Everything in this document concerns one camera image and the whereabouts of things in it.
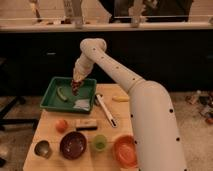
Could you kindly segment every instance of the orange bowl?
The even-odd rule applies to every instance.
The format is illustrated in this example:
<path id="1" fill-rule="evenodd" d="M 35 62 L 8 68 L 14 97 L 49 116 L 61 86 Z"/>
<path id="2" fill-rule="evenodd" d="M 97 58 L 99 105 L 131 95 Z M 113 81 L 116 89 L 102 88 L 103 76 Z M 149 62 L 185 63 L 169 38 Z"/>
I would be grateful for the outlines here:
<path id="1" fill-rule="evenodd" d="M 137 156 L 133 136 L 124 135 L 113 144 L 114 157 L 122 168 L 136 168 Z"/>

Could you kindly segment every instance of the small green cup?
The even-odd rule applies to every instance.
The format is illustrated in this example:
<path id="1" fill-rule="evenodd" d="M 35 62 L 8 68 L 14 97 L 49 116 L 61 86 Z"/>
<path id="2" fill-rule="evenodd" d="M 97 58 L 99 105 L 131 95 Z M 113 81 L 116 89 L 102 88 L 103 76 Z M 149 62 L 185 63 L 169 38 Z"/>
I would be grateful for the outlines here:
<path id="1" fill-rule="evenodd" d="M 107 146 L 107 138 L 101 134 L 96 135 L 92 139 L 91 145 L 95 151 L 98 151 L 98 152 L 104 151 Z"/>

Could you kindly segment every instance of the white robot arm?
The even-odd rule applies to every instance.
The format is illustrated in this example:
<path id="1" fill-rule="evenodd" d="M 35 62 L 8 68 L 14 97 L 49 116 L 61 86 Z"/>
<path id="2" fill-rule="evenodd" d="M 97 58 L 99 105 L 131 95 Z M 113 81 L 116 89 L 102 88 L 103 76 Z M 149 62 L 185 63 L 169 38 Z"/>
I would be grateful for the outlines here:
<path id="1" fill-rule="evenodd" d="M 105 53 L 103 39 L 84 39 L 73 81 L 81 82 L 98 64 L 130 97 L 138 167 L 141 171 L 187 171 L 174 108 L 166 89 L 146 81 Z"/>

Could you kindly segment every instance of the green vegetable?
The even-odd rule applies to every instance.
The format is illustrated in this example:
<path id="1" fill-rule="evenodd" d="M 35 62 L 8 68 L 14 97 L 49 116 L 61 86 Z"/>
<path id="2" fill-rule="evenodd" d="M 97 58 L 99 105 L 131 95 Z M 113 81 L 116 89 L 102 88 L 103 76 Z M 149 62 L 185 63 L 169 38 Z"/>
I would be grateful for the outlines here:
<path id="1" fill-rule="evenodd" d="M 62 92 L 62 87 L 57 88 L 57 95 L 62 101 L 64 102 L 68 101 L 68 98 Z"/>

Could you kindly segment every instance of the table surface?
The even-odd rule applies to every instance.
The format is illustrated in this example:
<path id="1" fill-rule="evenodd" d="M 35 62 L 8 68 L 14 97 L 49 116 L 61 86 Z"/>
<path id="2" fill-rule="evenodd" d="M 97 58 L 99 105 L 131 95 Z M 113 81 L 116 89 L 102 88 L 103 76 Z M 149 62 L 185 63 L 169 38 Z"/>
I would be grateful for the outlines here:
<path id="1" fill-rule="evenodd" d="M 94 105 L 90 114 L 73 114 L 62 112 L 42 111 L 41 118 L 29 148 L 27 158 L 24 163 L 24 171 L 120 171 L 123 170 L 113 157 L 112 146 L 116 138 L 121 135 L 132 135 L 132 125 L 130 121 L 129 102 L 116 102 L 112 96 L 127 96 L 127 94 L 117 84 L 97 84 L 96 93 L 104 96 L 104 102 L 109 111 L 115 117 L 118 127 L 113 128 L 108 122 L 103 110 Z M 63 118 L 67 120 L 69 127 L 65 133 L 61 134 L 55 129 L 55 122 Z M 65 159 L 59 151 L 61 139 L 69 132 L 75 131 L 76 119 L 97 119 L 98 129 L 93 131 L 81 131 L 87 138 L 87 148 L 85 153 L 76 160 Z M 103 152 L 95 152 L 91 148 L 91 140 L 97 134 L 104 134 L 107 137 L 107 148 Z M 37 142 L 47 140 L 52 149 L 50 158 L 36 156 L 34 147 Z"/>

